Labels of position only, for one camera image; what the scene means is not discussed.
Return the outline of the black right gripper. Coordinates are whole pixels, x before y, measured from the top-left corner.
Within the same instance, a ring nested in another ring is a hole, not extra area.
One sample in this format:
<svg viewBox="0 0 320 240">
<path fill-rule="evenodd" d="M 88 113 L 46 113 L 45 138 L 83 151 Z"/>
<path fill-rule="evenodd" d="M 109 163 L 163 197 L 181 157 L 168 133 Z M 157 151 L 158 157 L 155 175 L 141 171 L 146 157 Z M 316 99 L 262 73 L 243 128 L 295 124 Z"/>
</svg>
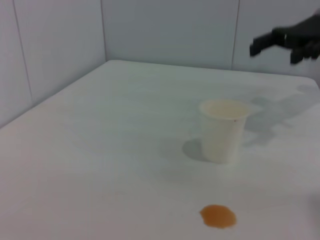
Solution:
<svg viewBox="0 0 320 240">
<path fill-rule="evenodd" d="M 274 28 L 253 39 L 249 46 L 250 57 L 259 55 L 271 47 L 291 50 L 290 63 L 320 57 L 320 8 L 309 18 L 291 26 Z"/>
</svg>

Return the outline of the white paper cup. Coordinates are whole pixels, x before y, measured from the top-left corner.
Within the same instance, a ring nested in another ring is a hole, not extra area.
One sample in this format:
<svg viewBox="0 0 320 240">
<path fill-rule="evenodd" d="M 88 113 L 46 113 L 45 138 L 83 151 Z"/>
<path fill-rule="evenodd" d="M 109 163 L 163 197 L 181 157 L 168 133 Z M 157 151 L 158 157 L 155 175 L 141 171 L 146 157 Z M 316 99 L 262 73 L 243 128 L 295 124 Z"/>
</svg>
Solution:
<svg viewBox="0 0 320 240">
<path fill-rule="evenodd" d="M 243 102 L 206 100 L 199 105 L 201 151 L 206 160 L 229 164 L 237 159 L 251 110 Z"/>
</svg>

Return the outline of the orange-brown liquid stain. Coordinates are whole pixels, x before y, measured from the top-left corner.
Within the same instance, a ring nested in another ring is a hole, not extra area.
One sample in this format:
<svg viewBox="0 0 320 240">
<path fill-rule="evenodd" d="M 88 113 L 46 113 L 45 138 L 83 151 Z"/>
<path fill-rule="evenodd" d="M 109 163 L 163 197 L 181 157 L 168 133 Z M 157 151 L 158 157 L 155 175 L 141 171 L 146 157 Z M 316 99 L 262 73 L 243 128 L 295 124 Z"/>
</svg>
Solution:
<svg viewBox="0 0 320 240">
<path fill-rule="evenodd" d="M 225 229 L 237 224 L 235 213 L 223 205 L 207 205 L 199 214 L 203 223 L 211 228 Z"/>
</svg>

